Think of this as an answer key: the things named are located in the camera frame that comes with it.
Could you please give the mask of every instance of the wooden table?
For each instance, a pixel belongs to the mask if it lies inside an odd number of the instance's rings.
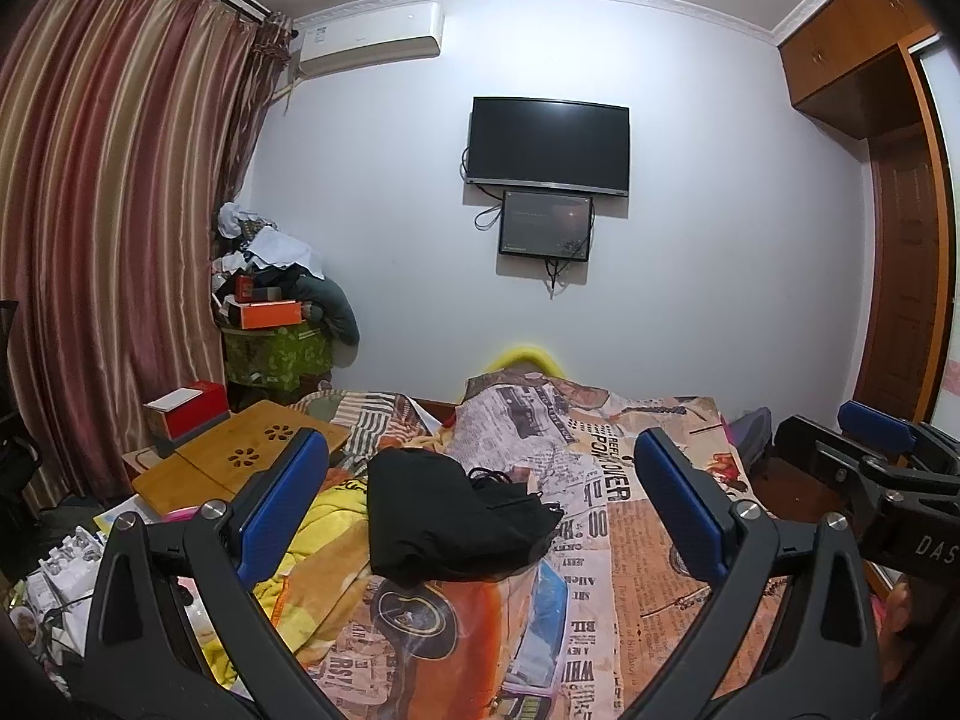
[[[268,469],[301,427],[323,434],[332,455],[349,429],[263,400],[187,442],[133,480],[158,514],[200,506],[211,498],[232,500],[257,471]]]

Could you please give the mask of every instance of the pile of clothes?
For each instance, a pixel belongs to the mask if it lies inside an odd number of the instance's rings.
[[[277,288],[279,294],[273,299],[299,301],[304,319],[314,325],[325,323],[334,338],[347,346],[360,343],[347,295],[323,275],[320,258],[309,244],[234,202],[224,203],[217,228],[230,249],[213,262],[212,269],[213,300],[223,324],[229,324],[237,278],[247,276],[255,289]]]

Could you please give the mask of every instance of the wall-mounted tv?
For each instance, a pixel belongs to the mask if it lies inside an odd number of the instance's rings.
[[[467,183],[630,191],[630,109],[529,98],[474,98]]]

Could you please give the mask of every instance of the television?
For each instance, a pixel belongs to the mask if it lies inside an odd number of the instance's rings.
[[[506,191],[500,214],[500,253],[586,262],[593,201],[584,194]]]
[[[630,109],[474,98],[466,180],[625,196],[630,191]]]

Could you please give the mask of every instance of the green storage box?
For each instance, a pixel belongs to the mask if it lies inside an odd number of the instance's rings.
[[[328,329],[307,322],[268,330],[221,327],[227,351],[227,381],[266,389],[296,389],[302,374],[333,367]]]

